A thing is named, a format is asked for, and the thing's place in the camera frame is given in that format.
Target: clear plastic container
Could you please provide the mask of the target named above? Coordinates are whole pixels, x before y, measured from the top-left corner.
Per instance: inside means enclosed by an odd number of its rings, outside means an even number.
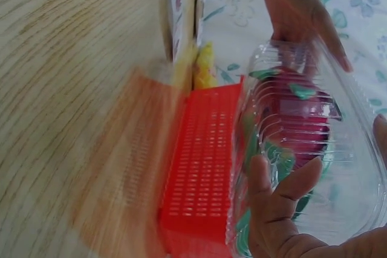
[[[293,220],[300,233],[338,245],[385,225],[386,170],[372,134],[374,113],[351,74],[319,41],[269,42],[254,53],[233,136],[232,207],[227,243],[249,257],[249,161],[270,162],[273,188],[319,156],[323,173],[301,198]]]

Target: red plastic crate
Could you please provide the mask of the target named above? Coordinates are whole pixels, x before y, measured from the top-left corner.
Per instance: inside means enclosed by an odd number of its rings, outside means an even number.
[[[187,100],[160,219],[173,258],[230,257],[226,222],[240,89],[237,84],[194,91]]]

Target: white fabric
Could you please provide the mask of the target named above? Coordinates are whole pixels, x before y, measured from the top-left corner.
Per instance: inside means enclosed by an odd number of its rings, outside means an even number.
[[[355,67],[354,76],[387,114],[387,0],[323,0]],[[220,85],[239,81],[253,50],[269,40],[264,0],[206,0],[203,44],[213,42]]]

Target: wood grain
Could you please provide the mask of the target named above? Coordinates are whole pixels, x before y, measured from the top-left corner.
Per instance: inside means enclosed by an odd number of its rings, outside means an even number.
[[[158,202],[190,88],[167,0],[0,0],[0,257],[163,257]]]

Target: hand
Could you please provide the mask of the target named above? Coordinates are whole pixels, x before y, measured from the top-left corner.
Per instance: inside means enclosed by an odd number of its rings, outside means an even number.
[[[387,121],[378,116],[374,134],[387,160]],[[252,159],[249,176],[251,222],[249,248],[255,258],[376,258],[387,257],[387,227],[352,238],[340,246],[328,246],[307,234],[299,234],[291,221],[297,200],[318,182],[322,163],[318,158],[291,173],[274,192],[263,156]]]
[[[353,70],[329,13],[320,0],[265,0],[272,20],[273,40],[309,42],[321,37],[346,72]]]

